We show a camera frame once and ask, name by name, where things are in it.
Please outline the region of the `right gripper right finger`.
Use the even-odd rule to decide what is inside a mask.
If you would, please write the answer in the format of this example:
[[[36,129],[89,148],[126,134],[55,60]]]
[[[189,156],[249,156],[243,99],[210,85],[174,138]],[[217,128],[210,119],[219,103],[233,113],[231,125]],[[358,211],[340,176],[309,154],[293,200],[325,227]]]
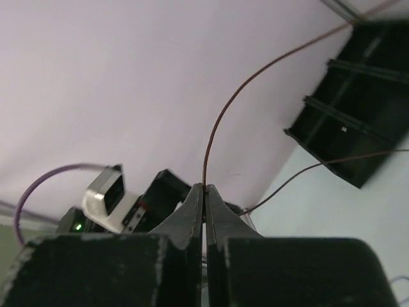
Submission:
[[[204,193],[210,306],[397,306],[362,240],[264,237]]]

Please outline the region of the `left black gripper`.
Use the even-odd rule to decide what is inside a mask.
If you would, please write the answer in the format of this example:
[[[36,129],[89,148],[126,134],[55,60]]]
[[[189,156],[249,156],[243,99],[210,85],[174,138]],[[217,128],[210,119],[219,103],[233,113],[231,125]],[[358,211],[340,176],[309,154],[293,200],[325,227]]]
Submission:
[[[144,193],[131,197],[121,232],[150,232],[181,207],[191,188],[170,169],[159,171]]]

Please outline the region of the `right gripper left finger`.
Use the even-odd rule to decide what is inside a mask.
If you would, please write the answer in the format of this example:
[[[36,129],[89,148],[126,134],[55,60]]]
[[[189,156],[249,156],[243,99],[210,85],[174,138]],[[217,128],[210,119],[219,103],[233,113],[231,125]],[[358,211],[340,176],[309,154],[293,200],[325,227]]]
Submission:
[[[200,306],[203,186],[148,233],[52,235],[28,242],[2,306]]]

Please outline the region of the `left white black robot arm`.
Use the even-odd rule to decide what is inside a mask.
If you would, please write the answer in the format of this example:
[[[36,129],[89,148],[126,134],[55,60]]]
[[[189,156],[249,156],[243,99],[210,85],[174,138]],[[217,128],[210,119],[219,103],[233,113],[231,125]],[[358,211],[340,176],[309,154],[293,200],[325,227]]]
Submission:
[[[149,232],[185,201],[191,186],[169,169],[157,173],[141,195],[125,189],[121,169],[103,171],[86,189],[81,208],[70,208],[58,233]]]

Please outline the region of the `black compartment tray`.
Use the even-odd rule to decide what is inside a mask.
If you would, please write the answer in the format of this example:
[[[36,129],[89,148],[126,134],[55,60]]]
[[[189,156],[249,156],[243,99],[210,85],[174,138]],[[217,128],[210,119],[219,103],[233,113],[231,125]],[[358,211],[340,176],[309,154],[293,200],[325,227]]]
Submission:
[[[408,21],[357,24],[285,133],[362,187],[408,134]]]

